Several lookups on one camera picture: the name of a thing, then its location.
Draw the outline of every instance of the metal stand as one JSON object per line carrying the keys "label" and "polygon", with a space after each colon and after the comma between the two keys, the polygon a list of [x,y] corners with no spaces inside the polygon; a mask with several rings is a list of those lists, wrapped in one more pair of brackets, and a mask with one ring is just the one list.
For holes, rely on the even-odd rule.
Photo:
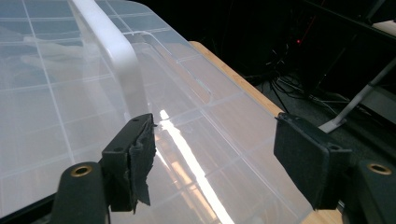
{"label": "metal stand", "polygon": [[378,84],[378,82],[381,81],[381,79],[386,76],[395,65],[396,57],[390,61],[390,63],[388,63],[387,66],[385,66],[385,68],[382,69],[382,71],[352,99],[352,101],[343,109],[343,111],[341,111],[337,117],[335,117],[335,119],[322,124],[319,128],[325,133],[330,133],[334,129],[343,125],[346,122],[345,117],[349,114],[349,112],[351,112],[352,109],[355,108],[355,106],[358,105],[364,99],[364,97],[366,97],[373,90],[373,87]]}

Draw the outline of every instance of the plastic container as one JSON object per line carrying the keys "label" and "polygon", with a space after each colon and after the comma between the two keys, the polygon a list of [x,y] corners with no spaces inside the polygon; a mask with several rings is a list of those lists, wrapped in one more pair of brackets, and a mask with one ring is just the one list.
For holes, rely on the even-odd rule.
{"label": "plastic container", "polygon": [[[273,116],[149,8],[96,3],[131,44],[142,111],[159,124],[151,206],[113,223],[301,221],[310,206],[273,155]],[[55,192],[68,166],[99,161],[141,104],[70,8],[0,1],[0,217]]]}

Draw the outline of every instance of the dark background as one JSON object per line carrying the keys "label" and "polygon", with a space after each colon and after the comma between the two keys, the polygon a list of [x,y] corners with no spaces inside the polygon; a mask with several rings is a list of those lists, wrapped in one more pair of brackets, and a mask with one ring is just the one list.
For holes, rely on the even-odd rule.
{"label": "dark background", "polygon": [[[356,21],[390,20],[388,0],[311,0]],[[352,98],[395,56],[395,48],[288,0],[138,0],[187,40],[199,41],[253,85],[290,72],[304,89]],[[395,91],[395,71],[383,83]]]}

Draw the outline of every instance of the black cable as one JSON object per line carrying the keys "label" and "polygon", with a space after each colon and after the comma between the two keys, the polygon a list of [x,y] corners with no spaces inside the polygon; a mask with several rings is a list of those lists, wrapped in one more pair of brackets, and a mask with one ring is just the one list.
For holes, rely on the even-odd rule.
{"label": "black cable", "polygon": [[270,88],[271,88],[271,90],[274,91],[274,94],[276,95],[276,97],[277,97],[277,99],[279,100],[279,102],[282,104],[282,106],[283,106],[283,108],[285,109],[285,111],[289,114],[289,113],[290,113],[289,110],[288,110],[288,109],[286,108],[286,106],[283,104],[283,101],[280,99],[279,95],[277,94],[276,89],[273,88],[273,83],[272,83],[272,81],[270,81]]}

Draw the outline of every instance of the wooden surface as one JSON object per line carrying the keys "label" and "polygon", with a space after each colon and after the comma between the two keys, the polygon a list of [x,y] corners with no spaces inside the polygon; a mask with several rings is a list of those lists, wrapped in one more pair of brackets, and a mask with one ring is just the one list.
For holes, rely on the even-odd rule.
{"label": "wooden surface", "polygon": [[[205,48],[201,43],[190,41],[190,43],[206,58],[217,66],[224,74],[228,75],[235,83],[237,83],[242,89],[244,89],[252,98],[254,98],[259,104],[267,108],[276,117],[282,110],[272,103],[267,97],[262,95],[256,88],[250,85],[246,80],[240,77],[232,68],[226,63],[220,60],[210,50]],[[341,224],[341,214],[336,210],[320,210],[312,212],[302,222],[304,224]]]}

